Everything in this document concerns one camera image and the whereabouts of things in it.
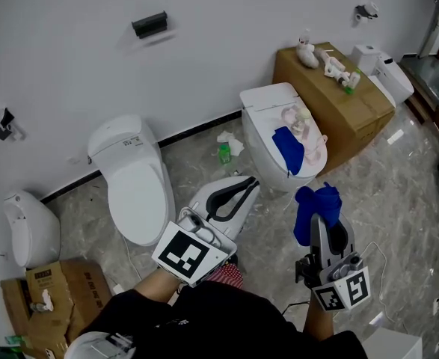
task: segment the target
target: person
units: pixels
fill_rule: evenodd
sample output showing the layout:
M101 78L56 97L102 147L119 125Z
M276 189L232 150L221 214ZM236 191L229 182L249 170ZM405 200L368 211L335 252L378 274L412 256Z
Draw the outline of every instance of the person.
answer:
M237 265L229 263L195 288L184 286L173 306L180 281L158 268L134 289L114 296L83 331L132 338L137 349L156 353L219 349L207 354L230 356L241 349L287 350L299 358L366 358L351 331L334 335L332 315L311 294L304 331L298 332L270 301L241 289Z

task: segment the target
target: white urinal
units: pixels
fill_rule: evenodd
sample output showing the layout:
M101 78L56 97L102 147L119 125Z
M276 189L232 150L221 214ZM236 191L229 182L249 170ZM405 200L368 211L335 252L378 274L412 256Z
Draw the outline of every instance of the white urinal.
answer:
M30 193L11 192L3 202L12 232L13 255L21 267L33 269L58 260L60 221Z

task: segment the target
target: red fabric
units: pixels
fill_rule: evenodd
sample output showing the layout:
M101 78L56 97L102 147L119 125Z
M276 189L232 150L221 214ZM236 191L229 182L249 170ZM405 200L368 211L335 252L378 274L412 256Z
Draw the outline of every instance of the red fabric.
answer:
M207 278L212 282L225 283L238 289L242 288L242 274L236 265L227 264L217 269Z

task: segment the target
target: green bottle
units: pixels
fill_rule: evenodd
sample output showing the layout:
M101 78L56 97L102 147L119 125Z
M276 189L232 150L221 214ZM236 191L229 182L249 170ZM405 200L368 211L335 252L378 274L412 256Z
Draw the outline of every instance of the green bottle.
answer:
M231 162L231 148L228 144L222 144L219 147L219 161L221 161L221 164L227 164Z

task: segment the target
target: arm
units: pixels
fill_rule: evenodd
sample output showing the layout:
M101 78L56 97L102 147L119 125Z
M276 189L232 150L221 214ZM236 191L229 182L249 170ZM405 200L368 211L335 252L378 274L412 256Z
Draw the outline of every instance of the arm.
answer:
M157 269L135 286L135 290L152 301L167 303L181 281L164 269Z
M319 342L334 335L332 314L326 313L319 304L316 296L310 294L310 305L307 311L304 333L316 338Z

